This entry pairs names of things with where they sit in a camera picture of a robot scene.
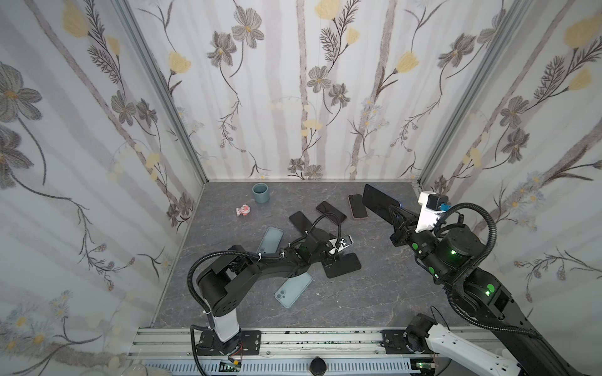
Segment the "blue-edged smartphone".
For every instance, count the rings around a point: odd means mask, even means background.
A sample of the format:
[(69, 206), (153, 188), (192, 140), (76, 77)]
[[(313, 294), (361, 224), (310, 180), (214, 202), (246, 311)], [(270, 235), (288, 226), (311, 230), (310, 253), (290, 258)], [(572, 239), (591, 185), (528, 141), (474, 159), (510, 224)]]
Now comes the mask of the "blue-edged smartphone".
[(310, 221), (301, 211), (293, 213), (288, 220), (307, 240), (329, 241), (332, 239), (331, 233), (318, 227), (319, 222), (316, 219)]

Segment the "teal ceramic cup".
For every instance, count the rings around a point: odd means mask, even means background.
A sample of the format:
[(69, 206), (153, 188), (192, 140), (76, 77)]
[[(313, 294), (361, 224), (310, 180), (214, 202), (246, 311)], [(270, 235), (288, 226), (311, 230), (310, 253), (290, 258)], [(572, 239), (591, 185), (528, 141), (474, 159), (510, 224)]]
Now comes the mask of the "teal ceramic cup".
[(270, 200), (270, 189), (266, 183), (257, 183), (252, 187), (252, 194), (257, 204), (266, 204)]

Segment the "pink pig figurine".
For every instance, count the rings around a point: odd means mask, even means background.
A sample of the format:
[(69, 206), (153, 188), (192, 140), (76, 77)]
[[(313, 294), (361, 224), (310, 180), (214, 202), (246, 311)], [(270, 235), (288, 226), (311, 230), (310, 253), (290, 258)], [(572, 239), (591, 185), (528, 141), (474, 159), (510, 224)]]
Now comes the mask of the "pink pig figurine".
[(236, 208), (237, 216), (247, 216), (251, 212), (251, 208), (248, 205), (242, 205), (239, 208)]

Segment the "black phone case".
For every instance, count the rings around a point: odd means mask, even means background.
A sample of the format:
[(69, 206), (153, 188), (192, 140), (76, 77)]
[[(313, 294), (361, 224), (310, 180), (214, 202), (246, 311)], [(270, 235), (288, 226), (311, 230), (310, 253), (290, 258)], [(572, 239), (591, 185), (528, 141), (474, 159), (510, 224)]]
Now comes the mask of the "black phone case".
[(341, 277), (358, 271), (362, 264), (355, 253), (336, 255), (321, 262), (325, 275), (329, 279)]

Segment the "black knob on rail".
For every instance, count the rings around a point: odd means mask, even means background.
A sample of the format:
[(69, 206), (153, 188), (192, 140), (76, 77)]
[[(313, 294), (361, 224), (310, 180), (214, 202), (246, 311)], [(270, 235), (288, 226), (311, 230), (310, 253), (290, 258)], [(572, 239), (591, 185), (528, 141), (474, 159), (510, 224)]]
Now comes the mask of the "black knob on rail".
[(312, 376), (324, 376), (328, 370), (328, 365), (321, 357), (315, 357), (310, 362), (308, 370)]

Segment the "light blue phone case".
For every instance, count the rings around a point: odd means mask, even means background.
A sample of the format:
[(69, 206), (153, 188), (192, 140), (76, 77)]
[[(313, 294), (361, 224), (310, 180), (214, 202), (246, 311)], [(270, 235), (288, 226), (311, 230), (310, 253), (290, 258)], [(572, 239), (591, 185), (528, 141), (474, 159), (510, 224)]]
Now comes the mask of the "light blue phone case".
[(290, 309), (313, 281), (308, 273), (289, 278), (274, 293), (274, 297), (283, 307)]

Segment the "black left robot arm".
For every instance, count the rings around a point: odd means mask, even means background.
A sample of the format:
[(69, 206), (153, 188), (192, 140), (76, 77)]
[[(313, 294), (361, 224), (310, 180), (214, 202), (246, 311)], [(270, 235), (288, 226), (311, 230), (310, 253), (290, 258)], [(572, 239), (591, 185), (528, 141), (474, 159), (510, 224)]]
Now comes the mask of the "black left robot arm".
[(315, 263), (333, 261), (342, 241), (341, 222), (327, 212), (278, 252), (247, 252), (236, 244), (197, 259), (188, 271), (187, 288), (208, 319), (204, 332), (213, 337), (213, 352), (227, 357), (243, 352), (236, 308), (256, 282), (299, 277)]

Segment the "black smartphone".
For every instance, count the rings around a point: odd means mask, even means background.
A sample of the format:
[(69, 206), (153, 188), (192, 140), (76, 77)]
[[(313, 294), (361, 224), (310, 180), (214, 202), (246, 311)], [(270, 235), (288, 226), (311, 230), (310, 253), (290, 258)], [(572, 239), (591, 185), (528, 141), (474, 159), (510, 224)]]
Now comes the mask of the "black smartphone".
[(337, 218), (339, 223), (343, 223), (347, 219), (345, 214), (327, 201), (322, 201), (320, 204), (318, 204), (316, 210), (321, 214), (332, 213)]
[(390, 208), (401, 208), (401, 203), (384, 192), (365, 184), (362, 194), (362, 204), (381, 219), (393, 225), (395, 216), (391, 216)]

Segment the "clear teal phone case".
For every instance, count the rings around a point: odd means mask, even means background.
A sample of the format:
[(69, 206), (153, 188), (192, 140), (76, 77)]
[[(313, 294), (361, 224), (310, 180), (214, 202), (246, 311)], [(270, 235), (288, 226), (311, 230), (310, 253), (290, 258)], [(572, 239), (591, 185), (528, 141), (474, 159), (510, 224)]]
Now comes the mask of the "clear teal phone case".
[(275, 254), (280, 248), (284, 231), (276, 227), (268, 227), (258, 247), (258, 254)]

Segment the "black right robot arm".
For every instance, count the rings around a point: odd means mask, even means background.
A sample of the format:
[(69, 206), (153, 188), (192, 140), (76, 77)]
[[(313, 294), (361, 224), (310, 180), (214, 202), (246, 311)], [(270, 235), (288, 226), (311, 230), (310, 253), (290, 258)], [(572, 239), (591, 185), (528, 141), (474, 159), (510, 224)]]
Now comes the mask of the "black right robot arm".
[[(448, 206), (447, 198), (430, 194), (420, 214), (401, 205), (388, 205), (388, 219), (395, 229), (394, 245), (413, 249), (416, 263), (443, 285), (450, 307), (465, 321), (491, 331), (517, 360), (526, 375), (577, 375), (573, 368), (528, 322), (512, 294), (489, 272), (480, 268), (492, 252), (497, 227), (479, 205)], [(479, 214), (487, 224), (488, 239), (482, 244), (462, 221), (447, 219), (462, 209)]]

